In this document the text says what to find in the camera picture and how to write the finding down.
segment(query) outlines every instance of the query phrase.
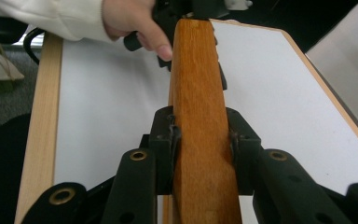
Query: orange wood grain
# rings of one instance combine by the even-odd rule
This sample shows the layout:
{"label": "orange wood grain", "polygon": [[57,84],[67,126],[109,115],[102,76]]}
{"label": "orange wood grain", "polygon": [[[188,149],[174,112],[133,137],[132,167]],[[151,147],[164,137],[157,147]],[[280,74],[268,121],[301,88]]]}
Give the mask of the orange wood grain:
{"label": "orange wood grain", "polygon": [[176,26],[170,103],[182,131],[173,180],[181,223],[241,223],[228,123],[213,27],[181,20]]}

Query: white sleeve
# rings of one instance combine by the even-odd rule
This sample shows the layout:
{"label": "white sleeve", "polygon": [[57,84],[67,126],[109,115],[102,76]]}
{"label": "white sleeve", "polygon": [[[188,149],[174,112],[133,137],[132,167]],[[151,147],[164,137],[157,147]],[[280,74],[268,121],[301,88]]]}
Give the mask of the white sleeve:
{"label": "white sleeve", "polygon": [[112,41],[103,28],[103,0],[0,0],[0,12],[65,39]]}

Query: wooden plank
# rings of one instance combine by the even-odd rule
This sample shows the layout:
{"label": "wooden plank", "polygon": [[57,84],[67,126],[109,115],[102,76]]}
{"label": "wooden plank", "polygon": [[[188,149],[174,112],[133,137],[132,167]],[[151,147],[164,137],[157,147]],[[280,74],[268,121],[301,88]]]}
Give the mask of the wooden plank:
{"label": "wooden plank", "polygon": [[53,185],[61,62],[62,39],[45,34],[15,223]]}
{"label": "wooden plank", "polygon": [[181,223],[241,223],[227,113],[213,27],[180,20],[173,46],[170,102],[182,131],[173,180]]}

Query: human hand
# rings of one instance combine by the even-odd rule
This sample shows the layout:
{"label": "human hand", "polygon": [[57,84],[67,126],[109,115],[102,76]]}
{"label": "human hand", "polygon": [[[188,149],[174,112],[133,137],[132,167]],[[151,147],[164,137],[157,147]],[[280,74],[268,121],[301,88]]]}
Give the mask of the human hand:
{"label": "human hand", "polygon": [[167,62],[172,59],[172,46],[152,19],[154,5],[155,0],[103,0],[103,25],[111,37],[138,31],[142,46]]}

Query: white surface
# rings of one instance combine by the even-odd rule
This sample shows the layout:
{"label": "white surface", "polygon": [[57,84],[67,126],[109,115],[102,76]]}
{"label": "white surface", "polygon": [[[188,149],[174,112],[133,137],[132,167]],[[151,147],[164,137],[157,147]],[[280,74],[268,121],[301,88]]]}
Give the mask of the white surface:
{"label": "white surface", "polygon": [[307,55],[358,119],[358,5]]}
{"label": "white surface", "polygon": [[[340,193],[358,182],[357,137],[284,36],[213,26],[227,106],[240,111],[263,147],[290,152],[318,183]],[[169,74],[152,53],[65,42],[55,182],[89,189],[114,175],[121,155],[150,132],[168,88]],[[255,223],[249,197],[241,197],[241,210]]]}

